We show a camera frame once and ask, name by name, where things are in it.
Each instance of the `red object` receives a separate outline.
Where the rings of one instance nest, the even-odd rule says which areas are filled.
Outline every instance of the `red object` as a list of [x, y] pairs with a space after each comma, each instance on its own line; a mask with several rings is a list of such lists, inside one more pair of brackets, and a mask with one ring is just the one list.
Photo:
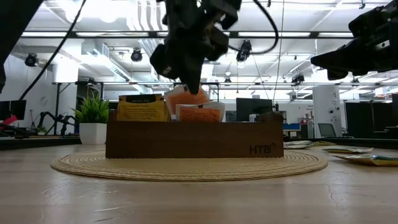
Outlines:
[[5, 125], [10, 125], [17, 120], [18, 120], [17, 116], [12, 115], [10, 118], [5, 119], [2, 123]]

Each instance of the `potted plant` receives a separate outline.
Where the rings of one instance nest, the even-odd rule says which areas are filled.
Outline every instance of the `potted plant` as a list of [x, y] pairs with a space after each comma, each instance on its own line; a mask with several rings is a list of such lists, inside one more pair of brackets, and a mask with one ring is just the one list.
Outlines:
[[80, 124], [80, 140], [83, 144], [104, 144], [109, 101], [101, 101], [97, 95], [83, 101], [80, 110], [74, 110]]
[[45, 135], [45, 133], [47, 132], [47, 129], [45, 127], [37, 127], [36, 131], [37, 131], [37, 135]]

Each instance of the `orange packet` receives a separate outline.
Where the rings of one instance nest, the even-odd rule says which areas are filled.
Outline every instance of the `orange packet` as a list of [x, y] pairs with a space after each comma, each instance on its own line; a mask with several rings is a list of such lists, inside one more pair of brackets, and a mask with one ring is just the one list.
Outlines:
[[209, 97], [201, 87], [199, 87], [198, 94], [192, 95], [189, 91], [185, 91], [182, 85], [165, 93], [164, 98], [170, 114], [175, 114], [176, 105], [200, 105], [210, 102]]
[[180, 121], [218, 122], [220, 110], [211, 108], [180, 108]]

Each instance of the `ceiling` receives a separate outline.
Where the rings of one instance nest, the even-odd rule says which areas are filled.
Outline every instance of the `ceiling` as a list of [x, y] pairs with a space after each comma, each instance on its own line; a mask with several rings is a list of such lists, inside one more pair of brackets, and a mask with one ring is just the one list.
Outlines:
[[[261, 1], [264, 7], [267, 1]], [[76, 9], [81, 0], [49, 0], [45, 1], [31, 20], [26, 31], [60, 32], [66, 31], [74, 19]], [[267, 10], [274, 18], [280, 32], [348, 32], [348, 23], [360, 14], [389, 3], [383, 0], [367, 0], [366, 7], [359, 9], [361, 1], [356, 0], [272, 0]], [[165, 14], [163, 3], [156, 0], [87, 0], [75, 31], [148, 31], [167, 30], [161, 19]], [[266, 17], [251, 0], [243, 0], [238, 12], [239, 21], [230, 30], [270, 32], [272, 27]], [[272, 39], [249, 39], [252, 50], [264, 50], [272, 45]], [[24, 57], [33, 47], [43, 48], [38, 57], [49, 59], [52, 51], [48, 46], [57, 46], [61, 39], [21, 38], [15, 47], [15, 54]], [[129, 73], [135, 81], [153, 82], [168, 80], [158, 77], [151, 72], [149, 55], [162, 39], [126, 39], [126, 38], [80, 38], [70, 39], [64, 45], [65, 54], [60, 57], [73, 58], [80, 66], [79, 76], [93, 77], [97, 81], [113, 82], [114, 74], [103, 63], [92, 60], [90, 55], [81, 50], [82, 43], [94, 42], [96, 46], [105, 44], [110, 49], [110, 58], [118, 66]], [[243, 39], [230, 39], [229, 43], [239, 47]], [[236, 62], [236, 52], [230, 50], [220, 57], [215, 65], [204, 65], [202, 78], [208, 82], [223, 82], [226, 72], [230, 73], [232, 82], [260, 82], [274, 83], [290, 82], [298, 73], [305, 76], [305, 81], [314, 83], [328, 82], [326, 71], [311, 66], [312, 56], [326, 53], [348, 43], [348, 39], [282, 39], [277, 47], [269, 54], [251, 55], [244, 64]], [[141, 48], [143, 59], [133, 62], [130, 59], [133, 48]], [[366, 77], [366, 83], [381, 82], [394, 78], [395, 72], [375, 74]], [[349, 75], [344, 82], [353, 79]], [[230, 86], [229, 88], [263, 89], [263, 86]], [[131, 90], [128, 86], [113, 86], [109, 90]], [[375, 89], [374, 86], [362, 88], [362, 91]]]

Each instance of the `white pot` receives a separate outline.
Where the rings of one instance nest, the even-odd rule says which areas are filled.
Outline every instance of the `white pot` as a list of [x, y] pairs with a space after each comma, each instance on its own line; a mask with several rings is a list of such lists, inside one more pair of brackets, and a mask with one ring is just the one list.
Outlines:
[[106, 124], [80, 123], [79, 134], [83, 144], [105, 144]]

